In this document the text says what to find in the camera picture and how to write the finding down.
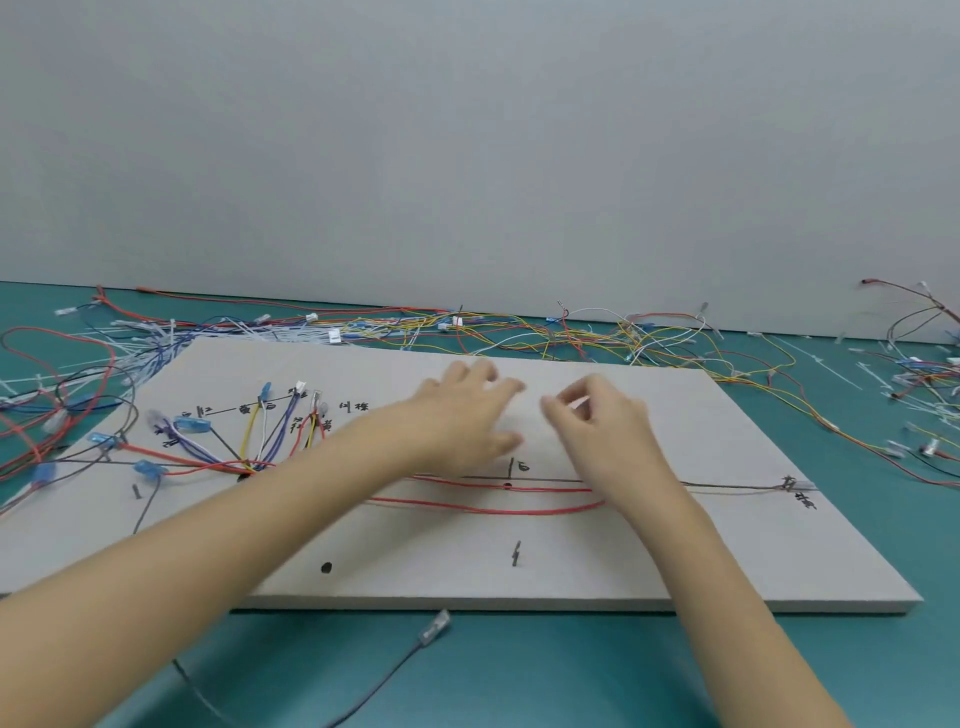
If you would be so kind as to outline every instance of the wire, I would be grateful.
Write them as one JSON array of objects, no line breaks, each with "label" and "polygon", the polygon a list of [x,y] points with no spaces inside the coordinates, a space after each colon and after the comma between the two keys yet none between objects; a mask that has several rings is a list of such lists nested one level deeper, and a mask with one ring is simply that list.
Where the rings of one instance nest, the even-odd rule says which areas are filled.
[{"label": "wire", "polygon": [[330,721],[327,722],[327,723],[324,723],[324,725],[322,726],[322,728],[336,728],[338,725],[343,725],[343,724],[346,723],[348,720],[350,720],[354,715],[356,715],[357,711],[359,711],[361,708],[363,708],[365,705],[367,705],[367,703],[370,701],[370,699],[371,699],[374,695],[376,695],[377,691],[379,691],[380,688],[382,688],[384,685],[387,684],[387,681],[396,674],[396,671],[397,671],[397,670],[399,670],[401,667],[404,666],[404,664],[406,664],[407,660],[409,660],[411,657],[413,657],[414,655],[416,655],[416,654],[417,654],[418,652],[420,652],[422,649],[423,649],[423,645],[420,644],[420,641],[417,641],[417,642],[414,644],[414,646],[412,646],[412,647],[407,651],[407,653],[406,653],[402,658],[400,658],[400,661],[399,661],[398,663],[396,663],[396,665],[394,665],[394,666],[391,668],[391,670],[390,670],[386,675],[383,676],[383,678],[380,680],[380,682],[378,682],[376,685],[374,685],[374,686],[367,692],[366,695],[364,695],[364,696],[363,696],[362,698],[360,698],[356,703],[354,703],[354,705],[353,705],[349,710],[347,710],[345,713],[341,714],[341,715],[338,716],[338,717],[335,717],[333,720],[330,720]]}]

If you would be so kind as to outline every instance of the hand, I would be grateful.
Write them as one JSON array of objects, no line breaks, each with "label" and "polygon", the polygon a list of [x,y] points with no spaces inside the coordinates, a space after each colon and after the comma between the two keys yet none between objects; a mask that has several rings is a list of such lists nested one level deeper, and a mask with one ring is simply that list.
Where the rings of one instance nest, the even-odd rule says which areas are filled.
[{"label": "hand", "polygon": [[[569,405],[583,400],[577,407]],[[660,451],[642,400],[631,400],[605,377],[588,375],[540,407],[564,443],[577,473],[615,506],[652,488],[683,490]]]},{"label": "hand", "polygon": [[472,367],[455,361],[440,381],[426,379],[412,398],[372,412],[371,419],[389,420],[395,436],[400,424],[399,437],[414,451],[419,471],[467,475],[523,442],[518,432],[492,429],[513,396],[525,389],[513,378],[486,386],[497,378],[489,359]]}]

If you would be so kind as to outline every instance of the yellow wire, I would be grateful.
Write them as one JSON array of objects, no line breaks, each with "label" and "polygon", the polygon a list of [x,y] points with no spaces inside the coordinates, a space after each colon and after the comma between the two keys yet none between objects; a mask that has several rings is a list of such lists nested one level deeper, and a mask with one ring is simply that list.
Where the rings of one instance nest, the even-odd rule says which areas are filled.
[{"label": "yellow wire", "polygon": [[260,409],[260,400],[256,401],[253,410],[250,413],[250,421],[247,423],[247,431],[244,433],[243,442],[240,443],[240,459],[247,459],[247,443],[250,441],[250,433],[253,432],[253,423],[256,422],[256,413]]}]

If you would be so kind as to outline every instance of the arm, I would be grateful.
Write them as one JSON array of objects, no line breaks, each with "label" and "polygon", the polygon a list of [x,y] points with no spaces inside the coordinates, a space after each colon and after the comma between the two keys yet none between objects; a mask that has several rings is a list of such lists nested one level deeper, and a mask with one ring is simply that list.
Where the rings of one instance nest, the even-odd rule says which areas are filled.
[{"label": "arm", "polygon": [[643,402],[591,375],[541,405],[577,472],[653,556],[723,725],[849,728],[707,512],[670,470]]},{"label": "arm", "polygon": [[523,385],[493,379],[489,359],[455,362],[319,448],[0,601],[4,725],[93,723],[365,498],[515,448],[519,435],[491,428]]}]

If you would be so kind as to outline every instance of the wire terminal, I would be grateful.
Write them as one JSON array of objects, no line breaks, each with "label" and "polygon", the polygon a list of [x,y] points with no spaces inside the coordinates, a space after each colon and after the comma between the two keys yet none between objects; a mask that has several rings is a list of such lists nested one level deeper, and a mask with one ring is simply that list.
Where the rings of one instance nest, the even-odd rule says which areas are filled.
[{"label": "wire terminal", "polygon": [[442,609],[437,613],[437,616],[433,618],[433,621],[430,622],[430,625],[420,632],[420,644],[424,647],[428,646],[437,637],[443,632],[446,627],[450,624],[450,613],[446,609]]}]

